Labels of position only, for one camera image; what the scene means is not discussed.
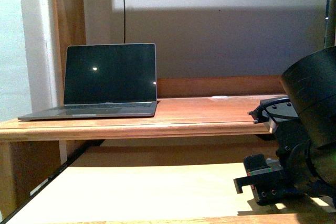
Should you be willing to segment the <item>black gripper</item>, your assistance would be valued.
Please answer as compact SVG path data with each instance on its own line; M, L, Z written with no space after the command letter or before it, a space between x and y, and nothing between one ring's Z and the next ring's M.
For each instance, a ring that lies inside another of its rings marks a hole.
M238 194L243 193L244 186L251 185L254 200L260 206L275 204L283 199L296 199L304 196L304 193L295 188L289 178L274 178L271 174L276 170L286 169L293 149L309 139L301 120L279 122L272 135L279 144L276 150L277 159L266 159L264 154L246 156L243 159L243 164L248 176L233 179ZM253 185L254 181L251 176L256 173L266 173L267 176L258 179L258 184Z

